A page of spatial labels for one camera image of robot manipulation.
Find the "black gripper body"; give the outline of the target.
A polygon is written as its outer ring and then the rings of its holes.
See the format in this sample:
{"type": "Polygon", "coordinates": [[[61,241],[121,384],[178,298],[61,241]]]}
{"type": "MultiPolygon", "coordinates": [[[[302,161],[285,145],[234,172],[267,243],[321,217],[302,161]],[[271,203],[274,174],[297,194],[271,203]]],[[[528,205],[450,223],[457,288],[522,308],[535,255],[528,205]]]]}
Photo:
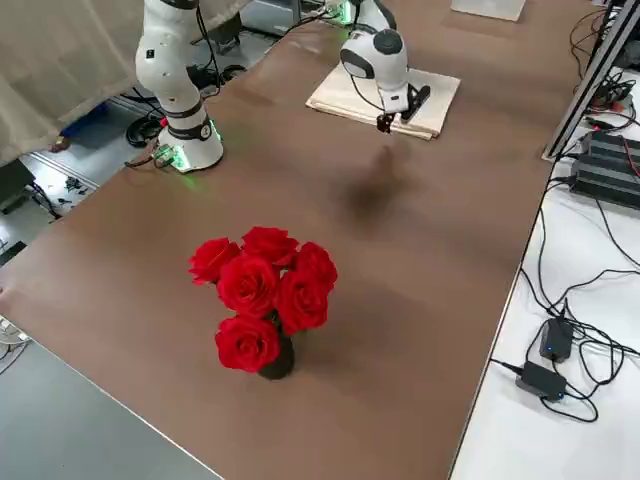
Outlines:
{"type": "Polygon", "coordinates": [[[417,89],[409,84],[407,89],[408,108],[400,113],[401,121],[403,123],[409,122],[428,100],[430,95],[431,88],[429,85],[424,85],[420,89],[417,89]]]}

